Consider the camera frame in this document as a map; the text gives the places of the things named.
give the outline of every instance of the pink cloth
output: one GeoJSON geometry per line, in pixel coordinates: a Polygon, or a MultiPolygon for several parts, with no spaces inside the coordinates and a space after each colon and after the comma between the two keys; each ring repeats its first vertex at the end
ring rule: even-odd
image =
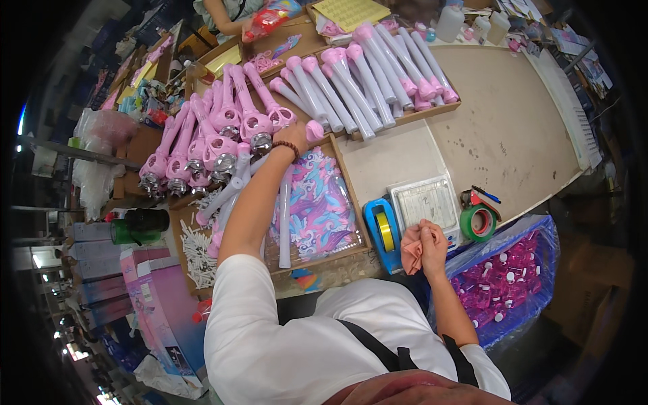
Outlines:
{"type": "Polygon", "coordinates": [[[413,275],[421,269],[421,257],[423,256],[421,231],[428,224],[432,223],[423,218],[418,224],[405,229],[405,234],[400,240],[400,260],[407,275],[413,275]]]}

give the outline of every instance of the woman's hand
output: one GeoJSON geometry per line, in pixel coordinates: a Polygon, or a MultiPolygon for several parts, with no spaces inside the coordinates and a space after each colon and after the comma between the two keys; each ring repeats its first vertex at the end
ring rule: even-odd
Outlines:
{"type": "Polygon", "coordinates": [[[437,224],[423,220],[419,226],[421,227],[421,243],[423,245],[423,255],[421,256],[423,273],[428,279],[446,277],[445,259],[448,253],[448,240],[437,224]]]}
{"type": "Polygon", "coordinates": [[[273,141],[290,142],[299,149],[299,155],[303,156],[308,150],[308,143],[306,141],[306,124],[297,121],[294,124],[288,125],[286,128],[279,130],[273,137],[273,141]]]}

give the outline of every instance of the person's arm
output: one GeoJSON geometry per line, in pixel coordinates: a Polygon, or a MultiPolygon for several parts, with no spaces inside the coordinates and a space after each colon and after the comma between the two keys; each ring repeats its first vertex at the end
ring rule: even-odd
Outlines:
{"type": "MultiPolygon", "coordinates": [[[[277,132],[273,140],[292,143],[299,149],[300,154],[304,154],[307,150],[306,126],[303,122],[291,124],[277,132]]],[[[260,259],[261,242],[272,220],[281,179],[294,159],[295,152],[291,148],[273,148],[266,162],[241,191],[227,220],[218,252],[219,263],[239,253],[260,259]]]]}
{"type": "Polygon", "coordinates": [[[421,227],[423,272],[432,287],[437,333],[439,336],[446,334],[455,339],[459,347],[470,343],[479,344],[474,325],[445,273],[448,240],[436,224],[428,221],[421,227]]]}
{"type": "Polygon", "coordinates": [[[247,18],[240,21],[231,21],[222,0],[203,0],[203,5],[214,20],[216,28],[223,35],[241,35],[243,32],[249,30],[251,20],[247,18]]]}

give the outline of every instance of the green tape roll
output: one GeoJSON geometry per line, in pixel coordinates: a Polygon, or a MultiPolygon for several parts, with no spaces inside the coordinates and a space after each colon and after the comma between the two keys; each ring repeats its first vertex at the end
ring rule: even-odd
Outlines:
{"type": "Polygon", "coordinates": [[[485,204],[473,205],[461,212],[459,228],[467,238],[485,242],[495,232],[495,218],[495,212],[485,204]]]}
{"type": "Polygon", "coordinates": [[[160,231],[131,232],[126,227],[126,220],[112,220],[110,222],[110,238],[113,245],[136,243],[142,245],[160,239],[160,231]]]}

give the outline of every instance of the white shirt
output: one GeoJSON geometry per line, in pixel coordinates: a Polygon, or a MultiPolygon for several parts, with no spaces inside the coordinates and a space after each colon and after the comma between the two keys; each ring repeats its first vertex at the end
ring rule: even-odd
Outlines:
{"type": "MultiPolygon", "coordinates": [[[[394,353],[408,347],[419,369],[457,381],[450,353],[407,288],[355,281],[322,294],[313,316],[280,326],[268,269],[252,256],[235,255],[216,272],[205,332],[210,384],[224,404],[319,405],[342,388],[387,373],[336,319],[364,328],[394,353]]],[[[510,400],[509,386],[484,350],[465,345],[461,351],[479,387],[510,400]]]]}

